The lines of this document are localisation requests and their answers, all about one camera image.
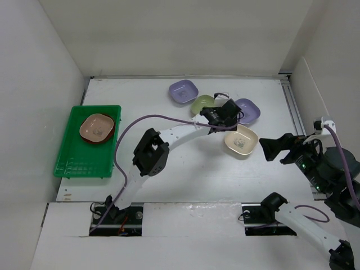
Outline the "green square dish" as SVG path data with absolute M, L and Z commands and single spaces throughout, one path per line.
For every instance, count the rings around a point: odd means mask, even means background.
M 195 116 L 199 114 L 202 109 L 207 107 L 214 107 L 215 106 L 215 98 L 210 95 L 201 95 L 199 96 L 191 105 L 191 114 Z

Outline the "cream square dish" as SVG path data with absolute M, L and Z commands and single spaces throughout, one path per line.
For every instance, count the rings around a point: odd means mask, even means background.
M 224 137 L 225 145 L 239 155 L 250 155 L 259 141 L 258 135 L 250 128 L 239 124 L 235 131 Z

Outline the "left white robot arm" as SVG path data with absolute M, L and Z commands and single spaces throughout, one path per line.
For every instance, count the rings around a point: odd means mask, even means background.
M 121 222 L 144 182 L 165 168 L 172 150 L 199 137 L 217 132 L 235 131 L 243 115 L 240 107 L 230 98 L 220 107 L 203 108 L 190 120 L 151 114 L 132 122 L 120 135 L 114 150 L 114 165 L 123 175 L 124 184 L 117 194 L 113 193 L 106 198 L 103 216 L 109 218 L 113 223 Z M 131 169 L 126 173 L 116 159 L 117 150 L 131 127 L 149 118 L 169 120 L 178 125 L 161 131 L 156 131 L 154 128 L 145 131 L 133 151 Z

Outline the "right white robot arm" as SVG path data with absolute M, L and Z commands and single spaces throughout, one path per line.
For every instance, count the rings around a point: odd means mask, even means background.
M 281 164 L 296 165 L 313 187 L 326 195 L 324 203 L 342 223 L 347 239 L 326 232 L 276 192 L 261 202 L 260 215 L 265 221 L 291 228 L 328 260 L 331 269 L 359 269 L 359 161 L 337 138 L 334 141 L 334 147 L 324 150 L 320 139 L 286 133 L 278 139 L 261 138 L 259 143 L 266 161 L 288 151 Z

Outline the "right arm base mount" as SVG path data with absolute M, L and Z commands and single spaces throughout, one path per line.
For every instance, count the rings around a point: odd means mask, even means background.
M 296 236 L 291 228 L 267 217 L 260 203 L 243 203 L 241 208 L 238 221 L 244 225 L 245 236 Z

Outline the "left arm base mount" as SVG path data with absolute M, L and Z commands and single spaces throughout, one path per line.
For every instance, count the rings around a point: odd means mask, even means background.
M 90 236 L 101 237 L 140 237 L 142 236 L 143 204 L 131 205 L 124 213 L 113 219 L 107 214 L 99 224 L 105 213 L 105 207 L 96 204 L 92 207 L 92 219 L 89 228 Z

